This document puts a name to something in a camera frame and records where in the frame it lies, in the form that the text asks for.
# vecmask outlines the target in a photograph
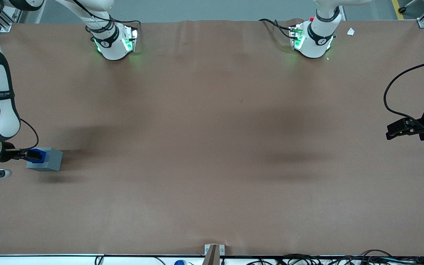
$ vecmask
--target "black cable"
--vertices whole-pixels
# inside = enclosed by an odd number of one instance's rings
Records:
[[[392,86],[392,84],[399,78],[399,77],[401,77],[402,75],[404,75],[404,74],[407,74],[407,72],[410,72],[410,71],[413,71],[413,70],[415,70],[415,69],[418,69],[418,68],[421,68],[421,67],[424,67],[424,64],[421,64],[421,65],[417,65],[417,66],[414,66],[414,67],[411,67],[411,68],[409,68],[409,69],[407,69],[407,70],[405,70],[405,71],[403,71],[403,72],[401,72],[400,74],[398,74],[396,77],[394,77],[394,79],[392,79],[392,81],[390,81],[390,83],[389,83],[389,85],[387,86],[387,88],[385,89],[385,92],[384,92],[384,106],[385,106],[385,108],[388,110],[388,111],[390,111],[390,112],[392,112],[392,113],[394,113],[394,114],[397,114],[397,115],[400,115],[400,116],[403,116],[403,117],[406,117],[406,118],[408,118],[408,119],[411,119],[414,123],[416,123],[418,126],[420,126],[420,127],[422,127],[423,129],[424,129],[424,125],[423,124],[421,124],[419,121],[417,121],[416,119],[414,119],[412,116],[409,116],[409,115],[407,115],[407,114],[405,114],[405,113],[402,113],[402,112],[398,112],[398,111],[395,111],[395,110],[393,110],[393,109],[391,109],[390,107],[389,107],[389,105],[387,104],[387,92],[389,92],[389,89],[390,89],[390,87]]]
[[[257,261],[254,261],[254,262],[250,262],[250,263],[248,263],[247,265],[256,265],[257,263],[259,262],[259,264],[267,264],[267,265],[274,265],[273,263],[271,263],[271,262],[269,262],[269,261],[266,261],[266,260],[257,260]]]
[[[101,265],[103,260],[104,260],[104,256],[97,256],[94,259],[94,265]]]
[[[158,257],[153,257],[153,258],[156,258],[157,260],[159,260],[161,263],[163,263],[163,265],[166,265],[166,263],[163,261],[163,260],[161,260],[160,258],[158,258]]]
[[[88,13],[91,17],[98,18],[100,20],[104,21],[112,21],[112,22],[119,22],[119,23],[130,23],[130,22],[137,22],[138,24],[141,24],[139,20],[129,20],[129,21],[121,21],[121,20],[115,20],[114,18],[110,18],[109,20],[106,18],[98,17],[97,15],[94,15],[91,13],[84,5],[81,5],[81,3],[78,2],[78,0],[73,0],[75,4],[77,4],[79,7],[81,7],[82,10],[84,10],[86,13]]]
[[[271,21],[271,20],[268,20],[267,18],[262,18],[262,19],[260,19],[260,20],[258,20],[258,21],[265,21],[265,22],[269,22],[269,23],[271,23],[272,25],[274,25],[275,27],[279,27],[279,28],[281,28],[281,29],[289,30],[289,28],[279,25],[279,24],[276,22],[277,20]]]
[[[279,25],[278,20],[274,20],[274,22],[272,22],[271,20],[268,20],[267,18],[262,18],[262,19],[260,19],[259,21],[262,21],[262,22],[269,22],[269,23],[271,23],[274,27],[277,27],[277,28],[281,31],[281,33],[282,33],[284,36],[288,37],[289,39],[293,39],[293,40],[296,40],[296,39],[297,39],[297,37],[292,37],[292,36],[287,35],[287,34],[283,31],[283,29],[285,29],[285,30],[289,30],[289,28],[288,28],[288,27],[284,27],[284,26]]]
[[[37,134],[37,131],[34,129],[34,127],[32,127],[32,125],[30,125],[27,121],[25,121],[24,119],[21,119],[21,118],[19,118],[20,120],[21,120],[21,122],[23,122],[23,123],[25,123],[25,124],[27,124],[27,126],[29,126],[31,129],[32,129],[32,131],[34,132],[34,134],[35,134],[35,137],[37,138],[37,142],[35,142],[35,144],[32,146],[32,147],[29,147],[29,148],[25,148],[25,149],[32,149],[32,148],[34,148],[34,147],[36,147],[37,145],[39,145],[39,134]]]

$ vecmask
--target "blue block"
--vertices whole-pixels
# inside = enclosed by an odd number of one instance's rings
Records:
[[[27,168],[41,172],[57,172],[60,171],[62,164],[63,152],[52,147],[37,148],[45,152],[45,160],[43,163],[27,162]]]

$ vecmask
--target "table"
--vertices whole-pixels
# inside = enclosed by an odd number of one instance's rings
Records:
[[[2,166],[0,254],[424,255],[424,142],[387,141],[400,117],[382,102],[424,62],[424,29],[337,35],[306,59],[262,22],[144,24],[137,53],[107,61],[81,25],[14,25],[0,40],[18,112],[64,160]],[[388,101],[421,116],[424,68]]]

